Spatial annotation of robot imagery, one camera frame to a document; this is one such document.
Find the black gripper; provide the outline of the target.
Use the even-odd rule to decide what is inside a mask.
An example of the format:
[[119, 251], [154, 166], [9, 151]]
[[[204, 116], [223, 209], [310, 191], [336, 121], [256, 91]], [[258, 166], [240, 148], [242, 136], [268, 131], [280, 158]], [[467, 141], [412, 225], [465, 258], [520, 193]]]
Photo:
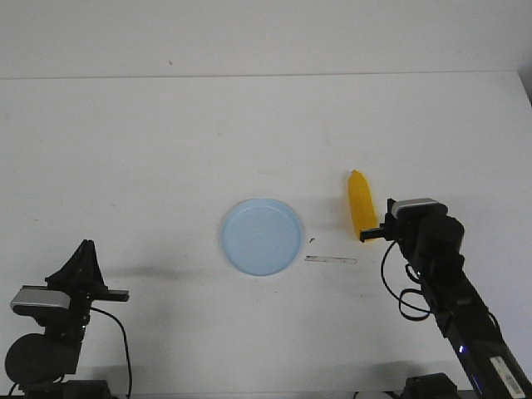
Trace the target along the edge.
[[409, 204], [409, 200], [388, 199], [384, 221], [375, 228], [363, 229], [359, 240], [365, 243], [371, 239], [385, 239], [399, 245], [403, 244], [407, 230], [405, 209]]
[[[91, 270], [91, 286], [93, 290], [74, 289], [65, 287], [81, 286], [88, 282], [85, 272], [86, 250]], [[71, 297], [71, 304], [67, 311], [46, 312], [41, 316], [25, 316], [33, 318], [38, 325], [44, 328], [75, 328], [88, 324], [91, 305], [95, 301], [124, 303], [129, 300], [127, 290], [108, 289], [97, 260], [96, 246], [92, 240], [84, 239], [68, 261], [55, 273], [45, 278], [50, 290], [62, 291]]]

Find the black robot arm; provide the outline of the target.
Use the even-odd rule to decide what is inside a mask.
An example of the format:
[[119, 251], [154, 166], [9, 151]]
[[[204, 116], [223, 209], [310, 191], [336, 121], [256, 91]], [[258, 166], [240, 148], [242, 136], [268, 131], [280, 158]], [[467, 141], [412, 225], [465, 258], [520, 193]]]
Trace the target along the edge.
[[529, 398], [530, 380], [464, 273], [464, 226], [447, 212], [434, 199], [389, 199], [383, 223], [363, 230], [360, 240], [383, 238], [398, 244], [428, 313], [479, 398]]
[[76, 374], [92, 312], [114, 320], [128, 344], [120, 320], [93, 306], [95, 301], [128, 300], [127, 290], [111, 290], [105, 284], [95, 243], [89, 239], [43, 285], [21, 286], [10, 308], [18, 316], [35, 320], [43, 332], [20, 337], [7, 351], [4, 367], [13, 387], [25, 398], [113, 398], [104, 379], [65, 382], [63, 378]]

